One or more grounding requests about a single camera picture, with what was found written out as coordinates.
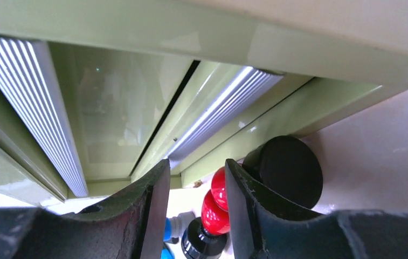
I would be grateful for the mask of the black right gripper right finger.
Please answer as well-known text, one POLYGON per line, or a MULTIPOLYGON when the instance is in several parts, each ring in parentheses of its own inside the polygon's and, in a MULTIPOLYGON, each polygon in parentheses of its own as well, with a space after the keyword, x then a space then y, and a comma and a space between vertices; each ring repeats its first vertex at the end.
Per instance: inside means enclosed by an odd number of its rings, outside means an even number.
POLYGON ((225 163, 235 258, 408 258, 408 213, 297 205, 225 163))

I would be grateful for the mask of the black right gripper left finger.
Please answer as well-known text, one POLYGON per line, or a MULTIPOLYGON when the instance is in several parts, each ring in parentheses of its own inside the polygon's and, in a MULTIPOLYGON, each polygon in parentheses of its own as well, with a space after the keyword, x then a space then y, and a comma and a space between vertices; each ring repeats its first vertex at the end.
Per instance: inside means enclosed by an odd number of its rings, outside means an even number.
POLYGON ((170 176, 161 160, 79 213, 0 208, 0 258, 160 258, 170 176))

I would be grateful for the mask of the green metal drawer cabinet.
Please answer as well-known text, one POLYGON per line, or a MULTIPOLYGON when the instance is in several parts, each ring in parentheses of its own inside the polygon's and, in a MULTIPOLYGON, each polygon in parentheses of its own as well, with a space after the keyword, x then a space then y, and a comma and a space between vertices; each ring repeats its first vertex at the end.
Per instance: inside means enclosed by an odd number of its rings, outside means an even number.
POLYGON ((0 1, 0 193, 175 186, 408 88, 408 1, 0 1))

